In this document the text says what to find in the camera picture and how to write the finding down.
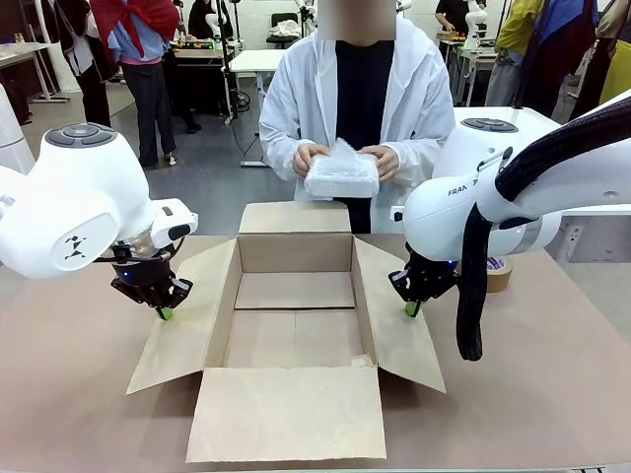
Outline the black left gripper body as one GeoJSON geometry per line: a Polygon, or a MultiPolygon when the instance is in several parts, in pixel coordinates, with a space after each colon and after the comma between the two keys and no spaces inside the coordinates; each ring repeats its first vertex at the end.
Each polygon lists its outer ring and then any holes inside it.
{"type": "Polygon", "coordinates": [[[111,264],[115,273],[112,281],[122,281],[136,287],[155,286],[166,295],[175,276],[170,265],[174,251],[175,247],[170,244],[154,256],[143,258],[133,256],[128,245],[116,245],[113,248],[114,262],[111,264]]]}

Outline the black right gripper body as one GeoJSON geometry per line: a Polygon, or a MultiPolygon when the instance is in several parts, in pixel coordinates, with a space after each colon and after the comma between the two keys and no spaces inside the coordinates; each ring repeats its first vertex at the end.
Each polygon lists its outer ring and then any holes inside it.
{"type": "Polygon", "coordinates": [[[409,290],[412,299],[412,289],[418,283],[424,281],[438,279],[440,276],[459,275],[456,271],[457,262],[450,261],[434,261],[425,258],[416,253],[413,249],[408,248],[409,259],[403,269],[408,271],[409,290]]]}

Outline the person's left hand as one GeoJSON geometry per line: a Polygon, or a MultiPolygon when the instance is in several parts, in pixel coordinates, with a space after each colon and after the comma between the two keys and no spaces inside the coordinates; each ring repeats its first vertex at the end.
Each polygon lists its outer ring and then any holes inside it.
{"type": "Polygon", "coordinates": [[[363,155],[371,155],[376,160],[380,181],[393,179],[398,173],[399,157],[395,150],[387,146],[369,146],[359,151],[363,155]]]}

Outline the person's right hand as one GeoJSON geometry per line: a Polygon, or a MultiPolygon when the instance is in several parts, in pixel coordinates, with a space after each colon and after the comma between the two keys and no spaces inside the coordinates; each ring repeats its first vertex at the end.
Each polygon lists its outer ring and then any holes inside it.
{"type": "Polygon", "coordinates": [[[313,165],[313,158],[318,155],[328,156],[330,150],[318,144],[302,144],[294,154],[293,170],[298,177],[306,177],[313,165]]]}

